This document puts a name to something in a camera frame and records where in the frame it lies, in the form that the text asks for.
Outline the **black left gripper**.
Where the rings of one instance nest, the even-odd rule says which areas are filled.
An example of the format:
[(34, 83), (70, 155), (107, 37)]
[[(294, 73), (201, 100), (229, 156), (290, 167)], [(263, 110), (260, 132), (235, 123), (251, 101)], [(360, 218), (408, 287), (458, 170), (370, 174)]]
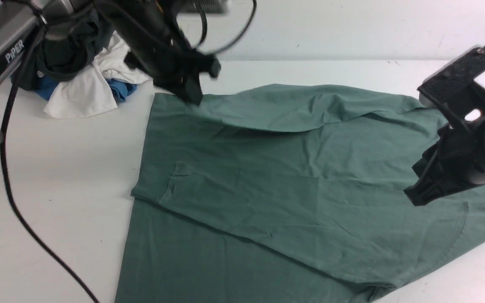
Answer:
[[(177, 23), (185, 0), (97, 0), (96, 7), (131, 50), (131, 67), (151, 77), (154, 86), (187, 104), (203, 100), (198, 60), (202, 57)], [(214, 54), (203, 58), (203, 72), (217, 79), (221, 63)]]

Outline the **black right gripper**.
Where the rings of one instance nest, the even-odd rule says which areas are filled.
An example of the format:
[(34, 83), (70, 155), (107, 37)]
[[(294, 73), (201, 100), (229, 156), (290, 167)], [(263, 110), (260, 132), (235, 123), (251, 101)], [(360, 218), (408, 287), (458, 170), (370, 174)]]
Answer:
[(418, 182), (403, 190), (412, 205), (485, 185), (485, 116), (468, 122), (470, 133), (446, 124), (439, 140), (413, 165)]

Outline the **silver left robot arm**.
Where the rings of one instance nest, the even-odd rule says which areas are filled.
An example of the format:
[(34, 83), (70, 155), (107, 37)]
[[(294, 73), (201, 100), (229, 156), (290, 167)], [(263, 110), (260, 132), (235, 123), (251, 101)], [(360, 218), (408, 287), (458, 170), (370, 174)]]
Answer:
[(200, 74), (216, 78), (218, 51), (192, 47), (176, 17), (187, 0), (4, 0), (0, 4), (0, 83), (8, 76), (25, 90), (44, 80), (69, 82), (115, 40), (128, 54), (115, 68), (185, 102), (202, 99)]

